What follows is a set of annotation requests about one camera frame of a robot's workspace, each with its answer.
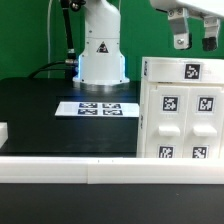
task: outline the black cable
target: black cable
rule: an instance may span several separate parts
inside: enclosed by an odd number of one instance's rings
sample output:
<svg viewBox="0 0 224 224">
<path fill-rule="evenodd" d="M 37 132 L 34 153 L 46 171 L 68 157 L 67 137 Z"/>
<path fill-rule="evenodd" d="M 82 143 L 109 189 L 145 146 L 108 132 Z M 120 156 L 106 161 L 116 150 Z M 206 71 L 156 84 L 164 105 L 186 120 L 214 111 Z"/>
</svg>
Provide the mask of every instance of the black cable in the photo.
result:
<svg viewBox="0 0 224 224">
<path fill-rule="evenodd" d="M 37 73 L 39 74 L 40 72 L 48 72 L 48 71 L 66 71 L 66 70 L 71 70 L 69 68 L 46 68 L 46 69 L 40 69 Z"/>
<path fill-rule="evenodd" d="M 73 40 L 72 40 L 72 30 L 71 30 L 71 24 L 70 24 L 70 18 L 69 18 L 69 12 L 68 12 L 68 9 L 63 9 L 62 11 L 63 11 L 64 22 L 65 22 L 67 47 L 68 47 L 68 49 L 74 49 L 74 47 L 73 47 Z"/>
<path fill-rule="evenodd" d="M 37 69 L 36 71 L 30 73 L 28 75 L 28 78 L 33 79 L 41 70 L 44 70 L 45 68 L 49 68 L 49 67 L 54 66 L 54 65 L 62 65 L 62 64 L 64 65 L 65 61 L 55 61 L 55 62 L 51 62 L 49 64 L 46 64 L 46 65 L 40 67 L 39 69 Z"/>
</svg>

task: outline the warning label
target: warning label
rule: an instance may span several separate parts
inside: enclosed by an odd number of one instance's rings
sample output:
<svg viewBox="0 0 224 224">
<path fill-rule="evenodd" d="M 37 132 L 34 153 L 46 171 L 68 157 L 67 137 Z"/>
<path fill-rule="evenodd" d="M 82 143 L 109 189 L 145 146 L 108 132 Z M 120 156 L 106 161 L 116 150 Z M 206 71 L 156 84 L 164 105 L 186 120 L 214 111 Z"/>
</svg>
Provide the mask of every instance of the warning label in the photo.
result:
<svg viewBox="0 0 224 224">
<path fill-rule="evenodd" d="M 106 44 L 103 42 L 97 50 L 98 53 L 109 53 Z"/>
</svg>

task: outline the cable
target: cable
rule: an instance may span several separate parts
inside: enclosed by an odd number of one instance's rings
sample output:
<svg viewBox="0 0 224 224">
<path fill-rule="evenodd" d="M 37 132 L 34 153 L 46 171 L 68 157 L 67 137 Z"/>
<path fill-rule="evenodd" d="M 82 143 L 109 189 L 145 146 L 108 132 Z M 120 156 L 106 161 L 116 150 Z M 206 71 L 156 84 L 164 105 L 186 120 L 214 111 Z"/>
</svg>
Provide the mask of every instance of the cable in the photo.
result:
<svg viewBox="0 0 224 224">
<path fill-rule="evenodd" d="M 48 5 L 48 13 L 47 13 L 47 44 L 48 44 L 48 55 L 47 60 L 48 63 L 51 62 L 51 8 L 54 0 L 49 1 Z"/>
<path fill-rule="evenodd" d="M 66 33 L 66 41 L 67 41 L 67 49 L 68 49 L 68 52 L 67 52 L 68 59 L 76 59 L 76 53 L 75 53 L 73 38 L 72 38 L 71 22 L 69 17 L 69 8 L 70 8 L 69 4 L 70 3 L 67 0 L 61 0 L 61 8 L 62 8 L 62 13 L 64 17 L 65 33 Z"/>
<path fill-rule="evenodd" d="M 121 0 L 119 0 L 119 12 L 121 12 Z"/>
<path fill-rule="evenodd" d="M 47 68 L 47 69 L 40 69 L 37 70 L 35 73 L 35 76 L 40 73 L 40 72 L 48 72 L 48 71 L 66 71 L 66 70 L 71 70 L 71 68 Z"/>
<path fill-rule="evenodd" d="M 49 68 L 49 67 L 51 67 L 51 66 L 54 66 L 54 65 L 60 65 L 60 64 L 63 64 L 63 65 L 64 65 L 65 62 L 64 62 L 64 61 L 55 61 L 55 62 L 52 62 L 52 63 L 48 63 L 48 64 L 46 64 L 46 65 L 40 67 L 40 68 L 37 69 L 36 71 L 30 73 L 30 74 L 28 75 L 28 78 L 29 78 L 29 79 L 33 79 L 33 78 L 36 76 L 36 74 L 38 74 L 40 71 L 42 71 L 42 70 L 44 70 L 44 69 L 46 69 L 46 68 Z"/>
</svg>

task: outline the white structure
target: white structure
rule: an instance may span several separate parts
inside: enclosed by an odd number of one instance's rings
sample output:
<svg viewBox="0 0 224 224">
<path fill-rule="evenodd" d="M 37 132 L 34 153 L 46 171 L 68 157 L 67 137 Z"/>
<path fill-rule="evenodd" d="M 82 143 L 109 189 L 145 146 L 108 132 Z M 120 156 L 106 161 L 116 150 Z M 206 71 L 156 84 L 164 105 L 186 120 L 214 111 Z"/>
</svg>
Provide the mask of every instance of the white structure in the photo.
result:
<svg viewBox="0 0 224 224">
<path fill-rule="evenodd" d="M 174 34 L 174 47 L 191 47 L 191 35 L 187 19 L 189 17 L 204 21 L 205 36 L 202 40 L 205 51 L 218 47 L 221 19 L 224 18 L 224 2 L 220 0 L 149 0 L 160 11 L 168 12 L 168 21 Z"/>
<path fill-rule="evenodd" d="M 108 89 L 129 82 L 125 58 L 120 52 L 120 13 L 106 0 L 85 4 L 85 50 L 79 57 L 75 86 Z"/>
<path fill-rule="evenodd" d="M 224 61 L 143 58 L 138 157 L 223 157 Z"/>
</svg>

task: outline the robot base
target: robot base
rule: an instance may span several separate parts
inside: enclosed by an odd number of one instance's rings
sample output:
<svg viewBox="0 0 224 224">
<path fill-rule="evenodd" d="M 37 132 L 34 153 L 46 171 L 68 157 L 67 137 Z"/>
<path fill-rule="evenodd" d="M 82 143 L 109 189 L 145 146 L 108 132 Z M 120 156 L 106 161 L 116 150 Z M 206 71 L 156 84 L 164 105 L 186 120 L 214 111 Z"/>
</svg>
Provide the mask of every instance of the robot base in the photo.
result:
<svg viewBox="0 0 224 224">
<path fill-rule="evenodd" d="M 88 90 L 88 91 L 112 92 L 117 90 L 128 89 L 129 79 L 126 78 L 121 83 L 115 83 L 115 84 L 84 83 L 84 82 L 81 82 L 79 79 L 73 79 L 73 87 Z"/>
</svg>

